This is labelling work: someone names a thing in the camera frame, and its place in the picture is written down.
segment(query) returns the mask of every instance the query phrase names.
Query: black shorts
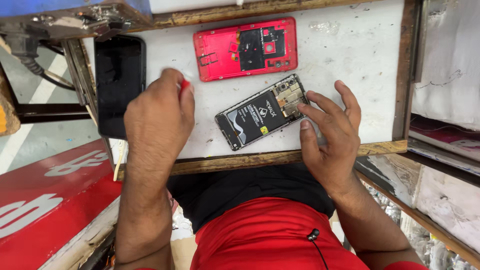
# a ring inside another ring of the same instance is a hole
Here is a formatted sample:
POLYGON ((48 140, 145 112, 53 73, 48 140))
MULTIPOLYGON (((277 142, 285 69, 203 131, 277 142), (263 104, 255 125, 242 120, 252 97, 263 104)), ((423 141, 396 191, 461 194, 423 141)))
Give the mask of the black shorts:
POLYGON ((260 197, 304 203, 332 217, 335 206, 303 163, 171 176, 167 188, 192 222, 193 233, 225 211, 260 197))

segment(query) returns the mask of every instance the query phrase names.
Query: red signboard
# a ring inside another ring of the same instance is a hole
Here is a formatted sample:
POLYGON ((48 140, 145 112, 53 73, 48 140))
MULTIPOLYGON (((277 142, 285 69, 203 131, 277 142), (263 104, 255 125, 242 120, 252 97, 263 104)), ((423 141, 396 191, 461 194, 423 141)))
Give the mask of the red signboard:
POLYGON ((0 269, 37 269, 120 195, 101 140, 0 175, 0 269))

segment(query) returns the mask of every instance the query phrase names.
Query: black battery label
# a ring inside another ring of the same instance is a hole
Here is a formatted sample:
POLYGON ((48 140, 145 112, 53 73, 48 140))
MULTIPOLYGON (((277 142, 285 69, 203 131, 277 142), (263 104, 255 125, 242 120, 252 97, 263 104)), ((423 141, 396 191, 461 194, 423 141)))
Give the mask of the black battery label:
POLYGON ((280 106, 271 91, 245 102, 227 117, 243 144, 247 144, 286 124, 280 106))

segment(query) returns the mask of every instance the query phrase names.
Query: disassembled smartphone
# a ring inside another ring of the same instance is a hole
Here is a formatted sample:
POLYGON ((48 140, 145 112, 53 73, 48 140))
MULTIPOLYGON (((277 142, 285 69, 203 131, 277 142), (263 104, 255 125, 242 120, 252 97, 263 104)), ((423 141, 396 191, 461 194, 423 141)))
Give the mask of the disassembled smartphone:
POLYGON ((204 82, 298 66, 293 17, 197 32, 193 44, 204 82))
POLYGON ((237 151, 305 117, 299 103, 309 104, 298 75, 265 88, 215 116, 230 148, 237 151))

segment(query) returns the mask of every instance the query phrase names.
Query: finger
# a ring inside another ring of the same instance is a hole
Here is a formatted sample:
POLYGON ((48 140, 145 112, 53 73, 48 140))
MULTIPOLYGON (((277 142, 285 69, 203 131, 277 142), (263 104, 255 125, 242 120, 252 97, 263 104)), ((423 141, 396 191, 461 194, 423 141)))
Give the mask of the finger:
POLYGON ((307 166, 314 166, 321 161, 322 156, 317 145, 317 134, 312 123, 306 119, 300 122, 300 144, 303 162, 307 166))
POLYGON ((194 88, 189 84, 180 92, 180 110, 184 119, 193 128, 195 122, 195 99, 193 97, 194 88))
POLYGON ((327 98, 326 96, 315 93, 313 91, 307 92, 307 98, 310 101, 315 102, 322 110, 324 110, 327 114, 333 116, 336 120, 338 126, 344 131, 349 132, 351 131, 351 124, 348 121, 348 117, 346 116, 345 112, 342 110, 340 106, 335 104, 331 99, 327 98))
POLYGON ((345 104, 345 114, 350 120, 352 126, 358 132, 361 120, 361 109, 360 105, 358 104, 357 98, 352 93, 350 88, 348 88, 348 86, 346 86, 340 80, 335 82, 335 89, 341 95, 343 104, 345 104))
POLYGON ((317 123, 320 132, 322 132, 328 142, 336 141, 341 129, 331 115, 303 103, 297 105, 297 108, 301 113, 310 117, 310 119, 317 123))
POLYGON ((177 97, 178 85, 180 85, 182 81, 183 74, 180 71, 166 68, 162 71, 160 78, 152 82, 146 91, 168 96, 175 95, 177 97))

